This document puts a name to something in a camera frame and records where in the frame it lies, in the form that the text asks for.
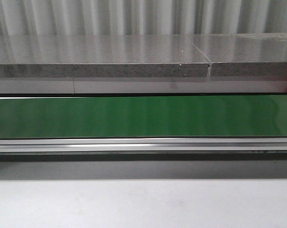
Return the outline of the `grey granite slab left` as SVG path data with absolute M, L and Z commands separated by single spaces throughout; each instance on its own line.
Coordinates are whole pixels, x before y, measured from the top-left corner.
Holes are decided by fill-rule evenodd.
M 208 68 L 181 35 L 0 36 L 0 77 L 205 77 Z

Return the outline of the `grey granite slab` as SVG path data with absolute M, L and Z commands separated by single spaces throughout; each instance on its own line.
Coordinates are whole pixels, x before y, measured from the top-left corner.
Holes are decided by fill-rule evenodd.
M 211 77 L 287 77 L 287 33 L 192 35 Z
M 0 77 L 205 77 L 208 68 L 181 35 L 0 36 Z

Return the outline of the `green conveyor belt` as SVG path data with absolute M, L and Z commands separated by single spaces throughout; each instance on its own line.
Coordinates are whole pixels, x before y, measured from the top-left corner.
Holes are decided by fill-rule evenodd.
M 0 99 L 0 139 L 287 136 L 287 95 Z

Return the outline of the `grey granite slab right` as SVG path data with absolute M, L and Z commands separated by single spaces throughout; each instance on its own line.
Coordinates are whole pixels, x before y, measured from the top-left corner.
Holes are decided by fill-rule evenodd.
M 211 77 L 287 77 L 287 33 L 192 35 Z

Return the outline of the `aluminium conveyor frame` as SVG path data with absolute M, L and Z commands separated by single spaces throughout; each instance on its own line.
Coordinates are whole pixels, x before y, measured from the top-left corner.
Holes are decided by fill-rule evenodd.
M 0 140 L 0 161 L 287 160 L 287 137 Z

